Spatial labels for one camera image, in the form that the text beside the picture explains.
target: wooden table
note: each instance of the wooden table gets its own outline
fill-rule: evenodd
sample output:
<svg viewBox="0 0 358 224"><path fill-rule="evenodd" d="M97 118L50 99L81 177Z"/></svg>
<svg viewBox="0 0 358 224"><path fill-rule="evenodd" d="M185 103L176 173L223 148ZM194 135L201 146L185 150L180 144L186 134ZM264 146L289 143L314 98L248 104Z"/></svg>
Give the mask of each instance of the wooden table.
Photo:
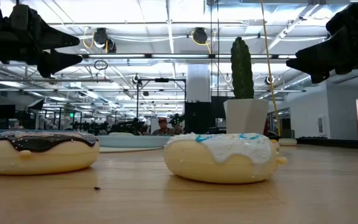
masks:
<svg viewBox="0 0 358 224"><path fill-rule="evenodd" d="M102 154L79 172L0 176L0 223L358 224L357 149L298 146L282 154L288 165L248 185L176 177L161 150Z"/></svg>

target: white planter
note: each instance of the white planter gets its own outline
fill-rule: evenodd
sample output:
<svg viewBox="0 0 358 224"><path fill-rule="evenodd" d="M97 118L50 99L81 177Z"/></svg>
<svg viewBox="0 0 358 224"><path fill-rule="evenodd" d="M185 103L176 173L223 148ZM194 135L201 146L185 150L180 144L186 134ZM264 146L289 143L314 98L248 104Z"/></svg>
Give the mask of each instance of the white planter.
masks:
<svg viewBox="0 0 358 224"><path fill-rule="evenodd" d="M227 100L224 102L226 112L226 132L263 134L269 102L267 100Z"/></svg>

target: person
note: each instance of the person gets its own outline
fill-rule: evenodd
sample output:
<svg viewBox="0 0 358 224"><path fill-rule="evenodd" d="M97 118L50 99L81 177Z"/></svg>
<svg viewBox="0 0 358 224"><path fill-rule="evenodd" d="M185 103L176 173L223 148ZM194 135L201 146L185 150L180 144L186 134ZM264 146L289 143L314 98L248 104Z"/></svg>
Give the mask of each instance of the person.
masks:
<svg viewBox="0 0 358 224"><path fill-rule="evenodd" d="M173 128L168 128L167 125L167 119L166 118L159 118L158 119L158 125L160 126L160 129L157 129L153 132L154 135L158 134L175 134L175 130Z"/></svg>

